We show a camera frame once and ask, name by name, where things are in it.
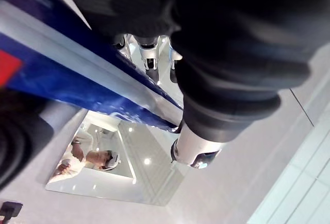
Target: white tiled floor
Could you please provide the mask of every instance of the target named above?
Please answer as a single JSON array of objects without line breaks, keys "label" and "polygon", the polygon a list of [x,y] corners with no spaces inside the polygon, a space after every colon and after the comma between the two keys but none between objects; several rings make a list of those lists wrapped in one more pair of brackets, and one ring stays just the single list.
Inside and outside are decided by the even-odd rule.
[{"label": "white tiled floor", "polygon": [[330,116],[326,112],[249,224],[317,224],[330,219]]}]

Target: mirror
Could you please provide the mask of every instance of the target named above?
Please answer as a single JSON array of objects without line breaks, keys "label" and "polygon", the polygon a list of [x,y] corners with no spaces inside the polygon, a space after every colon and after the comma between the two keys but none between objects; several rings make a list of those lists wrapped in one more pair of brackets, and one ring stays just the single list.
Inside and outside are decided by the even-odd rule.
[{"label": "mirror", "polygon": [[172,163],[177,134],[89,111],[46,189],[166,205],[189,170]]}]

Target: white shirt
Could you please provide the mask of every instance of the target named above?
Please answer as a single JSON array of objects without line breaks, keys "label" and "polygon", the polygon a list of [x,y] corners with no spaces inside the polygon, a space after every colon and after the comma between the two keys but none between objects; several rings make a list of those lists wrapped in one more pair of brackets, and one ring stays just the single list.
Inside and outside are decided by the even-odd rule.
[{"label": "white shirt", "polygon": [[[92,150],[92,145],[93,145],[92,135],[79,128],[73,140],[80,142],[80,148],[84,153],[84,158],[82,159],[82,161],[79,161],[79,159],[75,158],[71,153],[72,145],[70,144],[67,147],[66,151],[64,152],[64,155],[62,156],[60,162],[58,163],[53,176],[49,180],[49,183],[68,179],[68,178],[73,178],[77,174],[79,174],[80,171],[83,169],[83,167],[86,165],[86,155],[88,154],[89,151]],[[59,174],[57,168],[61,164],[64,165],[70,164],[69,171],[66,174]]]}]

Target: ceiling light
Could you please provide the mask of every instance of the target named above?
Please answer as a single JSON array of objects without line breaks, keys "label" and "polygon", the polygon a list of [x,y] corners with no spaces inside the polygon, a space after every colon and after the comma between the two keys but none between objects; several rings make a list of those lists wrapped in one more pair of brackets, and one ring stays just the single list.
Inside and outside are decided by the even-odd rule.
[{"label": "ceiling light", "polygon": [[149,165],[151,163],[151,160],[149,158],[144,159],[145,165]]}]

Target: red panel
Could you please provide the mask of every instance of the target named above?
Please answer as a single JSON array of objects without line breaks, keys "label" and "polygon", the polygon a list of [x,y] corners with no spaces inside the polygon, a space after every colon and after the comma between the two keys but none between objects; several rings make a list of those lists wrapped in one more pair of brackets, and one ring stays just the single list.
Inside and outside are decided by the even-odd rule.
[{"label": "red panel", "polygon": [[0,50],[0,86],[5,85],[21,65],[22,61],[20,59]]}]

